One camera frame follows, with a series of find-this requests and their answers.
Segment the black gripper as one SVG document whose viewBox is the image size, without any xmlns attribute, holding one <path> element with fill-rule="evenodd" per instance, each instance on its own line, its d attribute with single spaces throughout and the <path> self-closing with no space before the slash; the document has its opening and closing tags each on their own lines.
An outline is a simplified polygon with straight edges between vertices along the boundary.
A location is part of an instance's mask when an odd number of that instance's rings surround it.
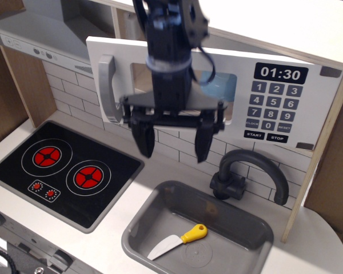
<svg viewBox="0 0 343 274">
<path fill-rule="evenodd" d="M 197 162 L 204 162 L 215 132 L 225 128 L 225 103 L 203 94 L 192 68 L 172 73 L 152 71 L 151 82 L 151 91 L 121 99 L 123 120 L 131 127 L 140 153 L 152 156 L 154 126 L 197 128 Z"/>
</svg>

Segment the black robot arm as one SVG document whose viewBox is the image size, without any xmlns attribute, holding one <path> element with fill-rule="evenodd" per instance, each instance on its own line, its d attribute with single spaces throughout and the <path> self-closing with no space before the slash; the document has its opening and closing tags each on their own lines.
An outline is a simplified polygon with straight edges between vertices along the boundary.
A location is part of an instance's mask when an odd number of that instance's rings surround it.
<svg viewBox="0 0 343 274">
<path fill-rule="evenodd" d="M 213 62 L 201 47 L 209 35 L 208 20 L 198 1 L 134 1 L 133 5 L 147 41 L 146 65 L 153 89 L 121 99 L 124 122 L 147 158 L 154 151 L 154 126 L 195 128 L 195 152 L 198 162 L 203 162 L 213 136 L 225 127 L 224 103 L 199 91 L 216 73 L 202 82 L 192 69 L 192 49 Z"/>
</svg>

